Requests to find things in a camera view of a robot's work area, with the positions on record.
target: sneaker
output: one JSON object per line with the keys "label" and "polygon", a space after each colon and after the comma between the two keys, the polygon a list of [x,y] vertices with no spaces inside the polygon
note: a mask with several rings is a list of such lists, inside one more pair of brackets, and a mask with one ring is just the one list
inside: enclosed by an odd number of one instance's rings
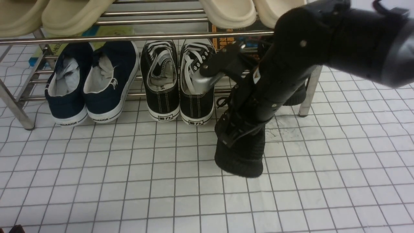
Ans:
{"label": "sneaker", "polygon": [[185,40],[181,48],[180,110],[183,121],[189,125],[204,125],[213,115],[214,88],[197,93],[191,77],[215,53],[209,39]]}
{"label": "sneaker", "polygon": [[131,41],[106,42],[94,52],[83,88],[88,115],[94,122],[119,117],[139,67],[138,49]]}
{"label": "sneaker", "polygon": [[87,118],[82,88],[92,65],[89,43],[68,44],[56,61],[45,96],[56,124],[76,126]]}
{"label": "sneaker", "polygon": [[172,121],[180,112],[176,63],[172,41],[148,41],[142,50],[142,78],[148,110],[155,121]]}

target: tiled floor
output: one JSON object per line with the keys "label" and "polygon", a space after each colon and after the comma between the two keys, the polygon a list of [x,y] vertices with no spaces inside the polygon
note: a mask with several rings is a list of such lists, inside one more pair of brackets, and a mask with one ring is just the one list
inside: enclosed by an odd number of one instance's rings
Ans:
{"label": "tiled floor", "polygon": [[[14,47],[0,64],[13,93],[34,49]],[[116,122],[67,129],[54,125],[46,103],[30,102],[25,110],[36,129],[26,131],[0,101],[0,226],[8,232],[22,224],[26,233],[412,233],[413,87],[391,90],[324,68],[311,114],[300,118],[298,107],[284,107],[267,125],[258,179],[215,165],[215,120],[198,128],[180,119],[159,124],[144,101],[132,101]]]}

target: shoe rack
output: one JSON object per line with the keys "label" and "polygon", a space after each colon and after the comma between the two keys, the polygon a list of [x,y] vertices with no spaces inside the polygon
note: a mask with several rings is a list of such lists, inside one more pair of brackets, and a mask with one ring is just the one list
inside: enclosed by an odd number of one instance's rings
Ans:
{"label": "shoe rack", "polygon": [[[164,3],[164,2],[194,2],[198,0],[123,0],[115,1],[114,4],[131,4],[131,3]],[[95,25],[134,25],[134,24],[174,24],[174,23],[199,23],[208,22],[205,17],[203,9],[195,10],[154,10],[154,11],[128,11],[128,12],[106,12],[102,15],[105,20],[98,20]],[[174,17],[166,19],[168,15],[179,15],[180,17]],[[188,15],[202,15],[201,17],[189,18]],[[133,16],[163,16],[163,19],[139,19],[139,20],[106,20],[111,17],[133,17]],[[46,38],[41,29],[33,32],[34,39],[3,39],[0,40],[0,46],[8,46],[6,51],[0,56],[0,62],[6,56],[7,52],[13,45],[39,45],[42,49],[42,54],[39,56],[35,63],[32,72],[22,90],[13,97],[4,83],[0,80],[0,98],[10,108],[11,112],[20,121],[22,126],[27,130],[34,129],[34,122],[26,115],[23,110],[26,102],[29,101],[45,101],[44,95],[30,95],[35,85],[46,84],[47,79],[40,79],[39,76],[46,74],[50,75],[53,72],[54,64],[57,56],[52,55],[52,51],[49,44],[57,43],[73,43],[73,42],[98,42],[98,41],[146,41],[146,40],[163,40],[163,39],[204,39],[214,37],[239,37],[239,36],[268,36],[273,34],[273,30],[267,31],[254,31],[254,32],[205,32],[205,33],[169,33],[169,34],[136,34],[133,36],[91,36],[91,37],[59,37],[59,38]],[[51,69],[45,69],[45,64],[49,63]],[[322,71],[322,67],[317,67],[312,73],[311,78],[307,83],[307,95],[306,100],[302,103],[299,110],[299,116],[305,117],[308,115],[313,95],[318,84],[319,76]],[[136,80],[142,79],[141,76],[137,76]],[[215,90],[215,95],[228,95],[231,89],[218,89]],[[127,100],[142,100],[145,98],[145,93],[129,93]]]}

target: robotic arm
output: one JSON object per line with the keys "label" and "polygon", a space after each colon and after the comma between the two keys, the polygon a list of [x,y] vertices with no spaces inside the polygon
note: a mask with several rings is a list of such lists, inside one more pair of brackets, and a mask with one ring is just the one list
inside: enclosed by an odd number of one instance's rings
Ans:
{"label": "robotic arm", "polygon": [[[225,75],[236,81],[228,110],[218,120],[215,160],[243,176],[262,174],[265,124],[318,65],[326,65],[392,88],[414,81],[414,19],[401,8],[351,9],[351,0],[318,0],[278,20],[274,41],[257,64],[241,42],[228,45],[193,77],[206,91]],[[245,70],[250,73],[243,79]]]}

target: beige slipper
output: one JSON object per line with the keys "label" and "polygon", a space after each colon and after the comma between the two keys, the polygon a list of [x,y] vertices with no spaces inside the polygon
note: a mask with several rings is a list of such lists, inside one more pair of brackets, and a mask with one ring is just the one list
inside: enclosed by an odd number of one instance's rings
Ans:
{"label": "beige slipper", "polygon": [[0,37],[23,36],[42,25],[49,0],[0,0]]}
{"label": "beige slipper", "polygon": [[274,28],[284,13],[306,4],[306,0],[253,0],[264,25]]}
{"label": "beige slipper", "polygon": [[89,29],[115,0],[52,0],[43,11],[44,29],[72,36]]}
{"label": "beige slipper", "polygon": [[256,21],[252,0],[200,0],[210,22],[219,28],[243,28]]}

